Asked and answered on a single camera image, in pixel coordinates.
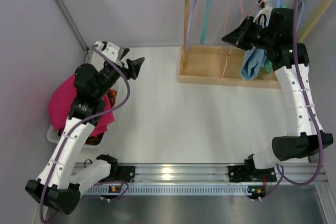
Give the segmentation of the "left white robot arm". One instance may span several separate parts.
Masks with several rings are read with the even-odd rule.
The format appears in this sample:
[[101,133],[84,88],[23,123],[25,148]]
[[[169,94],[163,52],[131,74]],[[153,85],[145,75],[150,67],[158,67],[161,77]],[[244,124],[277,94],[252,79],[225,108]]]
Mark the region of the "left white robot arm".
[[122,78],[124,82],[135,80],[145,61],[121,60],[129,49],[98,49],[93,52],[104,59],[103,68],[97,70],[92,64],[84,63],[75,71],[74,87],[76,96],[70,106],[61,138],[44,170],[36,179],[29,180],[25,190],[44,207],[68,215],[78,206],[81,196],[102,180],[114,180],[118,171],[118,160],[110,155],[99,155],[88,167],[73,174],[76,159],[87,138],[98,125],[100,118],[107,114],[103,96]]

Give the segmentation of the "magenta trousers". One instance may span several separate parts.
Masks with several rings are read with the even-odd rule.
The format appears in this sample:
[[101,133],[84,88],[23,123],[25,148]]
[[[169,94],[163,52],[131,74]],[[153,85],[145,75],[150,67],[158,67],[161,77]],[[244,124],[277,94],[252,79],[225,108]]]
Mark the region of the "magenta trousers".
[[[64,130],[71,104],[77,95],[76,88],[73,85],[74,80],[75,75],[73,74],[52,94],[48,106],[48,115],[54,130],[61,130],[61,132]],[[112,112],[101,116],[98,125],[90,134],[90,137],[106,132],[108,124],[113,123],[114,121],[115,118]]]

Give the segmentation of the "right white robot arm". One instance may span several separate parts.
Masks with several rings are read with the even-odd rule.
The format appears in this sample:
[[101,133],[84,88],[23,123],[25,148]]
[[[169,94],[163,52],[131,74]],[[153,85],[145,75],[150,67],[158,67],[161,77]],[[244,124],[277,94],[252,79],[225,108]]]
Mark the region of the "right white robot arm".
[[244,51],[254,47],[265,50],[285,101],[287,134],[274,137],[268,148],[245,159],[251,178],[272,171],[283,161],[318,154],[333,143],[332,134],[324,132],[316,115],[309,84],[309,57],[305,45],[293,38],[294,17],[293,9],[275,8],[267,25],[248,16],[222,38]]

